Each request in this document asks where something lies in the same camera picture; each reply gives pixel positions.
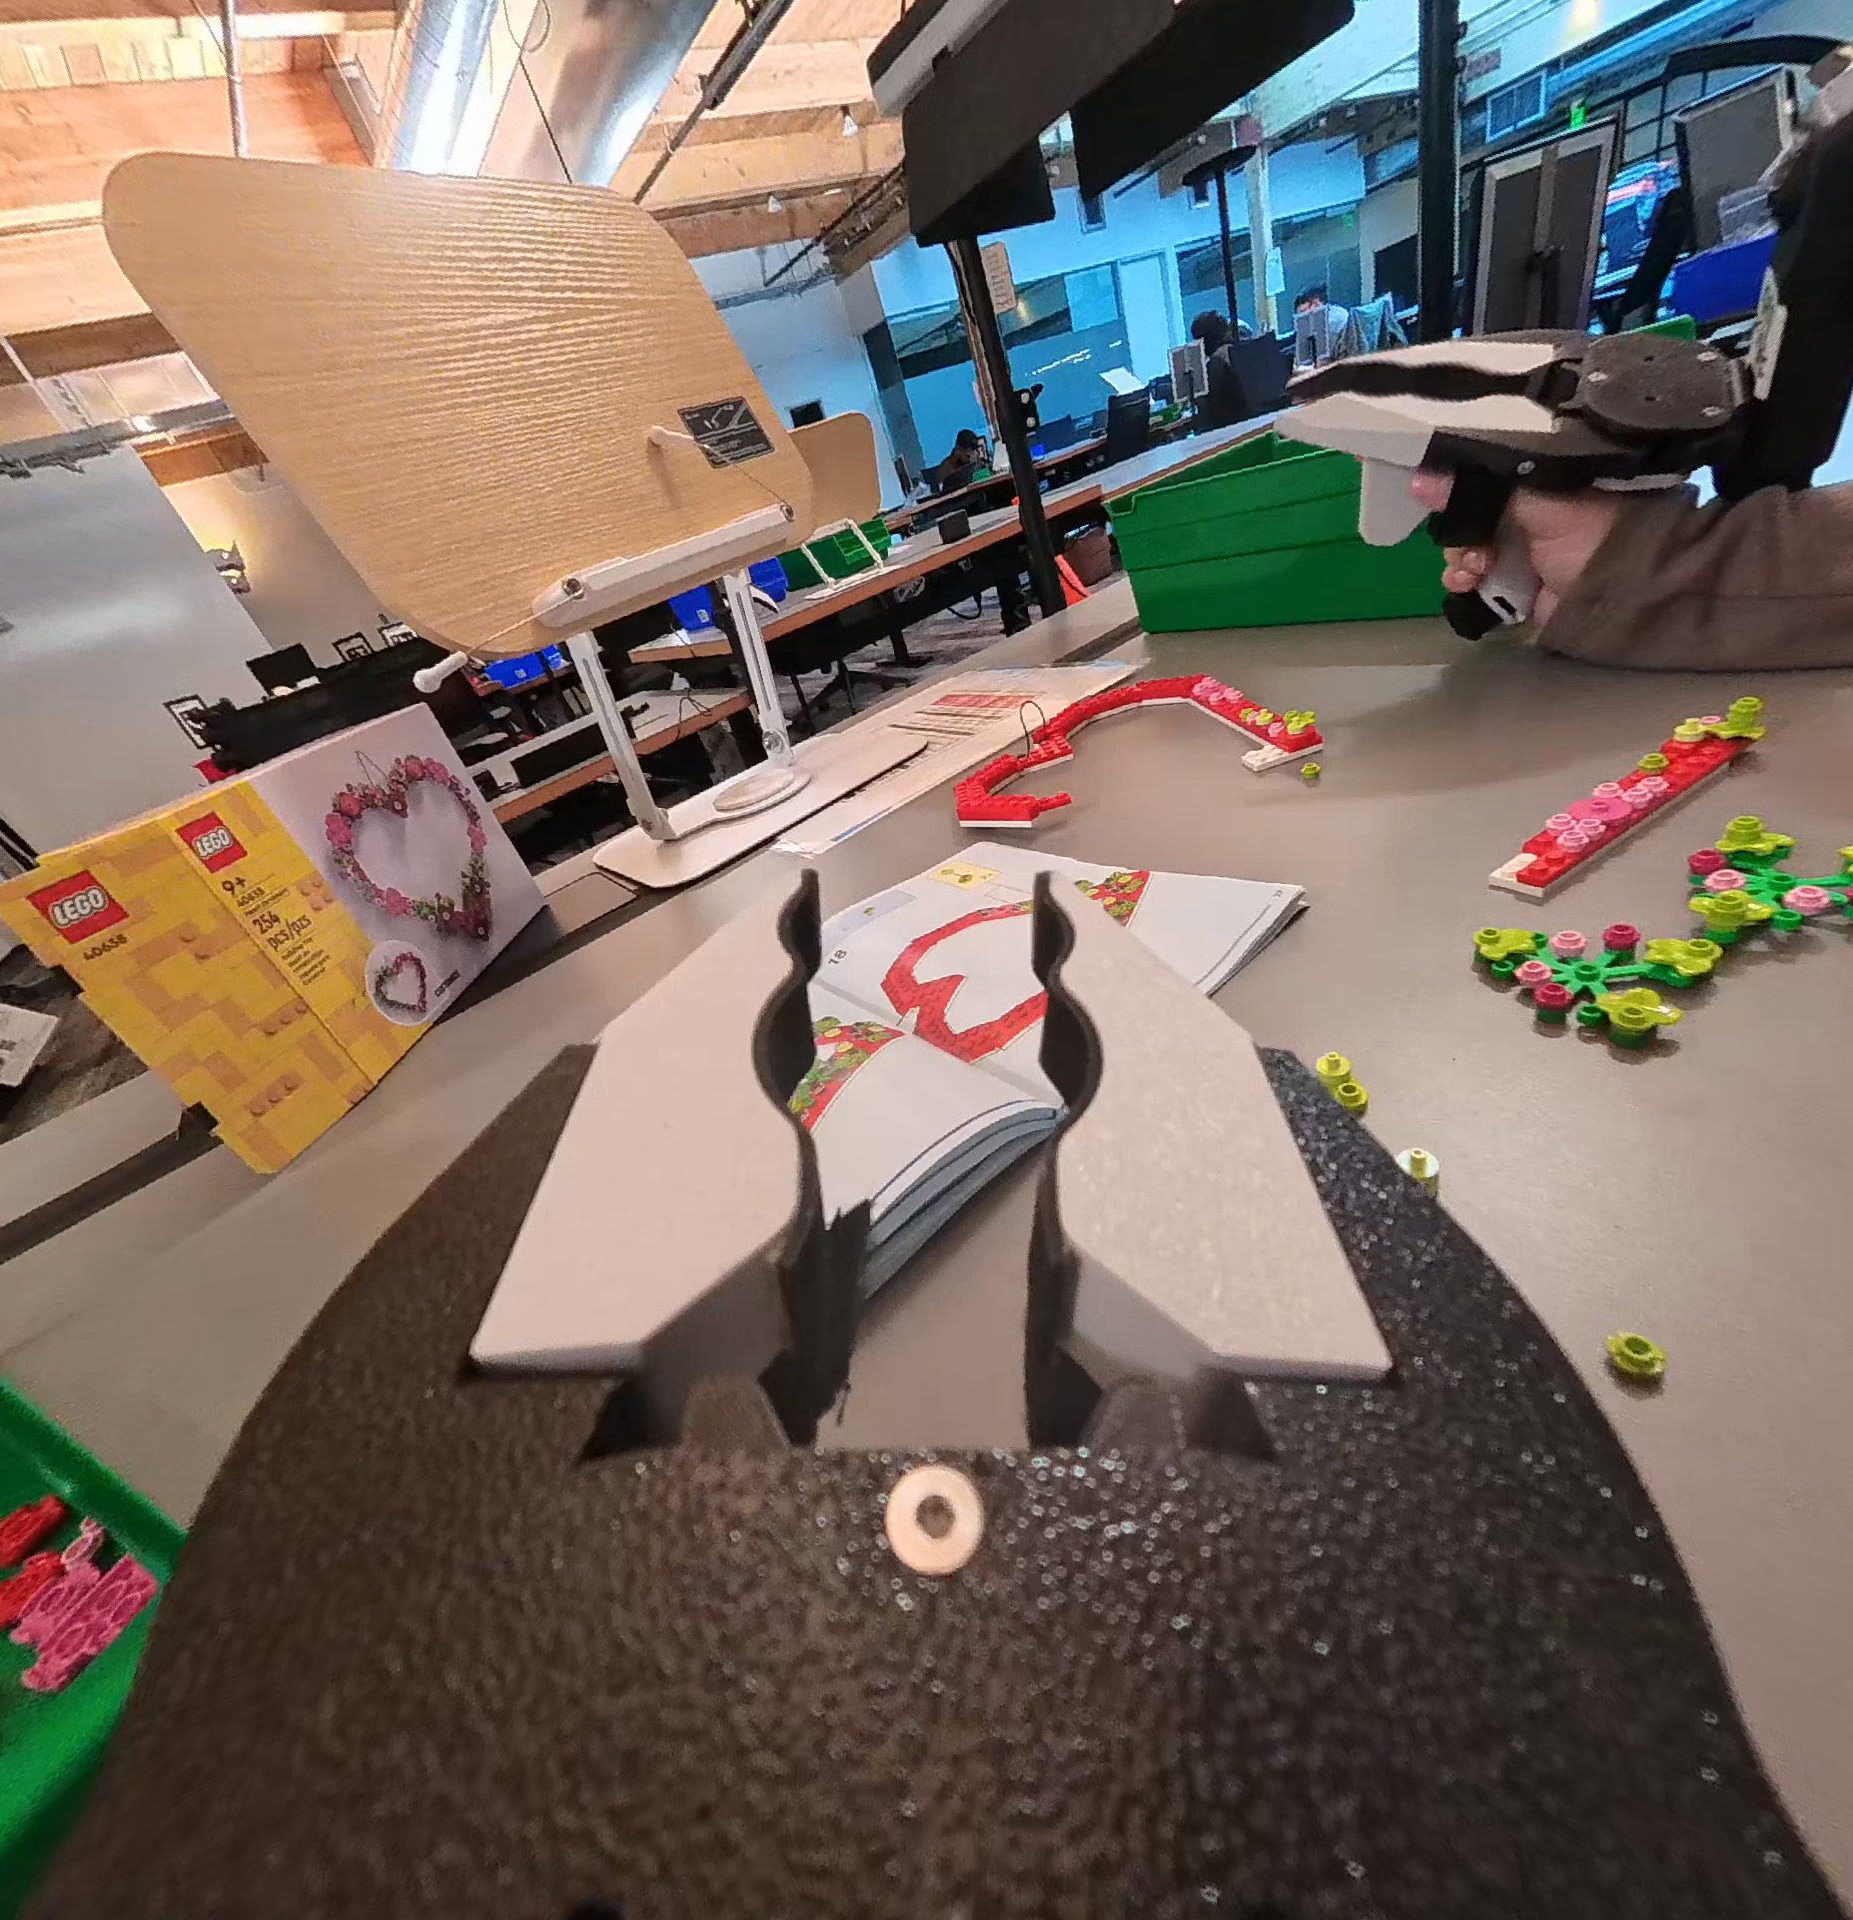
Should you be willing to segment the green plastic parts bin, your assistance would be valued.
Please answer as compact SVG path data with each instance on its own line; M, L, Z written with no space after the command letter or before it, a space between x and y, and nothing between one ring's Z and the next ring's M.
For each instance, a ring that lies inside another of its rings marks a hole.
M118 1486L146 1501L0 1377L2 1471L34 1471L50 1482ZM174 1562L185 1533L174 1523L170 1529ZM0 1916L16 1916L22 1906L29 1886L69 1834L102 1757L104 1752L58 1781L0 1781Z

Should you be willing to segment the black support pole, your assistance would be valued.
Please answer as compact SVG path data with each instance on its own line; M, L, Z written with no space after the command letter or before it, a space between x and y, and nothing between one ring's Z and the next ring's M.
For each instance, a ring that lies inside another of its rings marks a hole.
M1055 539L1034 472L1024 408L1016 401L1016 388L1005 359L999 315L986 283L982 247L976 236L963 236L949 243L944 252L959 291L962 319L976 355L982 403L1008 457L1031 583L1043 615L1057 615L1066 610L1066 597Z

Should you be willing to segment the red lego heart frame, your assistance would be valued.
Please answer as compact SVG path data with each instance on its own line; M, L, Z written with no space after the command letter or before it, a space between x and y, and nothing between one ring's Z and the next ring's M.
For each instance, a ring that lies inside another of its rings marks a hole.
M1147 708L1184 707L1219 721L1249 742L1243 767L1271 773L1291 762L1312 762L1325 745L1318 717L1305 708L1273 708L1247 697L1237 687L1212 675L1175 675L1125 682L1059 708L1055 717L1024 733L1020 752L1002 752L955 788L962 826L1033 829L1048 812L1073 804L1067 792L1033 794L1020 783L1061 766L1075 755L1076 733L1116 716Z

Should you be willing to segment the person's right hand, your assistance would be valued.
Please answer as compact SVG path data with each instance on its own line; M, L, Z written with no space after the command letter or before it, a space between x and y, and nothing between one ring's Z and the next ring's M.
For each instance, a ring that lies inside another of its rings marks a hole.
M1412 497L1431 511L1440 511L1450 499L1453 477L1434 468L1419 468L1412 477ZM1514 532L1536 571L1534 617L1526 622L1536 633L1554 617L1564 596L1578 584L1587 565L1609 539L1627 499L1620 492L1526 492L1517 490L1501 520L1501 532ZM1465 596L1483 590L1484 579L1497 567L1497 549L1491 543L1448 547L1443 590Z

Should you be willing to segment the printed paper sheet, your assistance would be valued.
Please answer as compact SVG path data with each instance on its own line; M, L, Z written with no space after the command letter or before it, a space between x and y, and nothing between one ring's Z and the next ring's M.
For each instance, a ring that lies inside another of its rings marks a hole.
M919 685L861 727L908 745L908 756L864 788L793 826L774 851L817 858L883 816L954 788L1002 752L1024 751L1034 727L1070 705L1136 677L1133 659L959 671Z

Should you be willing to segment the long wooden desk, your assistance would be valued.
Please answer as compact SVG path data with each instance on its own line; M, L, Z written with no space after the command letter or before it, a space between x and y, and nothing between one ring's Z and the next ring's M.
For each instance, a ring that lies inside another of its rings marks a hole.
M1048 522L1057 522L1066 516L1096 509L1107 497L1110 492L1098 478L1083 478L1061 488L1059 492L1046 492L1038 501L1038 509ZM790 593L790 597L765 622L763 637L767 645L790 639L794 633L829 617L839 617L847 610L890 597L900 590L937 573L950 571L955 584L976 584L963 579L962 567L977 562L977 558L992 547L1020 541L1024 541L1024 527L1016 509L997 509L977 516L959 541L943 541L937 533L919 533L900 541L875 569L849 577L836 586L815 586ZM635 646L629 653L629 659L635 667L667 667L678 671L686 659L725 659L732 658L732 653L734 648L727 637L709 633L697 637L654 639Z

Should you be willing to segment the wooden book stand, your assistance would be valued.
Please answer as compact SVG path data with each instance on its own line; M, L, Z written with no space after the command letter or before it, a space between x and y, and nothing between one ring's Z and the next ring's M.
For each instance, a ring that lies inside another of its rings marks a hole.
M585 185L146 153L112 167L122 274L387 611L455 664L565 648L635 827L591 851L673 892L916 762L794 745L748 567L831 509L690 261ZM721 584L765 762L654 794L597 632Z

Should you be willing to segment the open instruction booklet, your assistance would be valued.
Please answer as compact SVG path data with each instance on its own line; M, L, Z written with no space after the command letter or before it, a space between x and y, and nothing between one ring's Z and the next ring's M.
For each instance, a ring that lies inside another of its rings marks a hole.
M1303 910L1291 882L1083 862L972 842L822 922L815 1065L790 1111L825 1211L864 1209L873 1296L962 1207L1043 1143L1061 1095L1038 1063L1034 879L1096 902L1212 996Z

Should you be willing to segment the black pillar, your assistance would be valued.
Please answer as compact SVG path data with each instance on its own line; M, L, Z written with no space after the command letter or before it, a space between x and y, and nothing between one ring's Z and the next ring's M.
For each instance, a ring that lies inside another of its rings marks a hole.
M1458 329L1463 3L1419 3L1419 344Z

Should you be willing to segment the green lego flower cluster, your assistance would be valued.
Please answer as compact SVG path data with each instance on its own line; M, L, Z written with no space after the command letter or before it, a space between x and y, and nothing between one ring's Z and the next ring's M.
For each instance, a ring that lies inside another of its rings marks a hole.
M1686 858L1686 908L1698 938L1736 946L1813 927L1853 927L1853 846L1828 873L1792 869L1796 841L1754 815L1734 816Z
M1514 993L1536 1026L1571 1026L1616 1050L1655 1049L1683 1021L1669 998L1677 969L1648 948L1632 924L1609 924L1599 938L1501 924L1471 935L1476 972Z

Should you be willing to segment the yellow lego set box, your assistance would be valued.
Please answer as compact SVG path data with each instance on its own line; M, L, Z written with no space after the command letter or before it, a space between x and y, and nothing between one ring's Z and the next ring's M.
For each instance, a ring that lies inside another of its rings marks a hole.
M380 1085L545 905L419 705L0 882L2 924L258 1175Z

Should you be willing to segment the silver air duct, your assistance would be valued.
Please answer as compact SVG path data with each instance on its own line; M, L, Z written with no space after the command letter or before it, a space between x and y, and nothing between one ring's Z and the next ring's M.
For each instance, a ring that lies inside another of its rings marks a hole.
M398 15L375 163L607 185L712 3L411 3Z

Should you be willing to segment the red lego strip pink flowers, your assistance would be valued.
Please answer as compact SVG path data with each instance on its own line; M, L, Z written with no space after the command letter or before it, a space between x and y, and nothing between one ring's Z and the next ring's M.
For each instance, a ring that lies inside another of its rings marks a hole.
M1686 717L1621 777L1598 783L1587 797L1547 816L1491 869L1487 885L1517 898L1547 901L1624 839L1718 778L1764 733L1764 702L1758 695L1743 695L1722 712Z

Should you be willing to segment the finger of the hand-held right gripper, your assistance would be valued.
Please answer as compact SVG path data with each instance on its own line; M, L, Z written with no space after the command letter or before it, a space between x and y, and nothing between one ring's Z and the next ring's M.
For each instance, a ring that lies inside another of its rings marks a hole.
M1468 338L1330 361L1292 375L1284 433L1426 423L1545 434L1554 411L1538 387L1549 366L1575 355L1579 338Z
M1291 398L1280 433L1305 447L1346 452L1361 465L1361 539L1405 541L1452 497L1450 461L1429 457L1437 431L1458 423L1468 401L1428 396Z

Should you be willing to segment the pile of loose lego pieces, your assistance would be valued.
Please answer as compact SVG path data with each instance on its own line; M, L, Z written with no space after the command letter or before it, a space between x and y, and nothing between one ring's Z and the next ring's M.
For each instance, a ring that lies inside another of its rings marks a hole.
M170 1523L134 1495L0 1474L0 1781L104 1752L170 1562Z

